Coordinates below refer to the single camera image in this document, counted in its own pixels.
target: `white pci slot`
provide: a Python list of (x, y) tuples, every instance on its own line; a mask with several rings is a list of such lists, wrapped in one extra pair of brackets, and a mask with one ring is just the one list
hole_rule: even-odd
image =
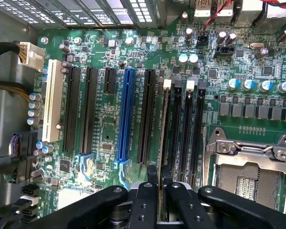
[(61, 62), (49, 60), (42, 129), (42, 141), (44, 142), (59, 140), (59, 130), (56, 129), (56, 125), (59, 124), (61, 117), (62, 85)]

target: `blue pcie slot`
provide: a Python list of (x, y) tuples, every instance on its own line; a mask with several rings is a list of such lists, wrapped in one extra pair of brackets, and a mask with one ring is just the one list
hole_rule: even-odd
[(122, 91), (122, 103), (120, 113), (120, 128), (118, 137), (117, 161), (125, 162), (128, 156), (129, 135), (132, 124), (133, 91), (135, 82), (135, 70), (126, 68)]

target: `motherboard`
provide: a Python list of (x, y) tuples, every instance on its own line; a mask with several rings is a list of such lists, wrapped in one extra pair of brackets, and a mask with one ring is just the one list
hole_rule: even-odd
[(46, 67), (32, 107), (50, 115), (30, 118), (44, 171), (32, 178), (39, 216), (111, 185), (129, 189), (148, 166), (160, 183), (164, 165), (195, 191), (214, 185), (286, 213), (282, 33), (205, 32), (182, 18), (162, 30), (41, 31)]

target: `black capacitor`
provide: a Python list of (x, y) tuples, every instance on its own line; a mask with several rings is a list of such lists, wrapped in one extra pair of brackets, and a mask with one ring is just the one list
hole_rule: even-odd
[(286, 30), (284, 32), (282, 32), (277, 38), (276, 38), (276, 42), (278, 43), (283, 43), (286, 41)]
[(189, 15), (187, 14), (187, 12), (184, 11), (180, 17), (180, 23), (182, 25), (185, 25), (185, 24), (187, 24), (188, 21), (189, 21)]
[(122, 61), (122, 60), (119, 60), (119, 61), (118, 61), (118, 65), (119, 65), (120, 67), (124, 67), (124, 66), (125, 66), (125, 62)]
[(235, 33), (231, 33), (231, 34), (229, 34), (229, 36), (228, 36), (227, 40), (225, 41), (225, 43), (227, 45), (230, 45), (230, 44), (232, 44), (236, 40), (236, 38), (237, 38), (237, 35)]
[(193, 29), (192, 28), (187, 28), (185, 30), (185, 39), (187, 41), (190, 41), (193, 38)]
[(255, 58), (259, 60), (262, 59), (264, 56), (267, 56), (268, 54), (269, 50), (267, 48), (262, 48), (255, 53)]
[(63, 62), (61, 63), (61, 66), (62, 66), (63, 68), (70, 68), (70, 67), (73, 66), (73, 64), (71, 64), (71, 63), (69, 63), (69, 62), (66, 62), (66, 61), (63, 61)]
[(226, 32), (224, 32), (224, 31), (220, 32), (220, 33), (218, 34), (218, 36), (217, 36), (216, 43), (217, 43), (217, 44), (222, 44), (222, 43), (224, 43), (226, 36), (227, 36), (227, 33), (226, 33)]
[(60, 44), (59, 45), (59, 49), (62, 50), (63, 52), (65, 52), (65, 53), (70, 53), (71, 52), (71, 49), (69, 47), (67, 47), (66, 45), (64, 45), (64, 44)]
[(62, 74), (69, 74), (69, 69), (68, 68), (61, 68), (61, 73)]

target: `pcie slot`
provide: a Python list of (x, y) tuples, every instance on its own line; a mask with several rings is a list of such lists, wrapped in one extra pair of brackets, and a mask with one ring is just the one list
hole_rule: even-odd
[(190, 163), (190, 173), (192, 175), (190, 179), (190, 185), (194, 186), (195, 180), (195, 170), (197, 166), (198, 160), (198, 152), (199, 152), (199, 143), (202, 139), (201, 129), (202, 129), (202, 118), (204, 112), (204, 99), (205, 99), (205, 92), (206, 92), (206, 83), (201, 82), (199, 83), (198, 87), (198, 95), (196, 100), (196, 109), (195, 109), (195, 126), (194, 126), (194, 137), (192, 143), (192, 155), (191, 155), (191, 163)]
[(169, 140), (169, 155), (167, 158), (168, 165), (173, 168), (175, 164), (175, 156), (177, 153), (178, 146), (178, 133), (179, 133), (179, 122), (180, 122), (180, 113), (181, 113), (181, 105), (182, 105), (182, 85), (180, 87), (176, 87), (174, 85), (174, 107), (173, 107), (173, 127), (172, 127), (172, 135)]
[(132, 123), (133, 91), (135, 82), (135, 70), (126, 68), (122, 91), (120, 111), (120, 125), (118, 137), (117, 161), (125, 162), (128, 157), (129, 136)]
[(63, 144), (62, 144), (63, 151), (65, 152), (74, 151), (80, 82), (81, 82), (80, 68), (70, 67), (68, 76), (65, 125), (64, 125)]
[(60, 68), (60, 61), (49, 60), (42, 128), (42, 141), (44, 142), (56, 142), (59, 140), (59, 130), (56, 129), (56, 125), (60, 122), (61, 117), (63, 85), (63, 74)]
[(114, 94), (115, 91), (116, 70), (114, 68), (105, 69), (104, 93)]
[(184, 113), (184, 127), (182, 132), (181, 152), (180, 152), (180, 166), (179, 166), (179, 181), (184, 180), (187, 153), (189, 146), (189, 138), (191, 131), (192, 112), (193, 112), (193, 91), (187, 91), (185, 97), (185, 113)]
[(149, 150), (150, 132), (152, 130), (154, 86), (156, 80), (155, 70), (145, 70), (143, 102), (140, 123), (139, 146), (137, 162), (146, 163)]
[(80, 153), (82, 155), (89, 154), (92, 151), (94, 109), (98, 77), (98, 70), (96, 68), (88, 67), (86, 72), (85, 99), (83, 105), (84, 118), (80, 142)]

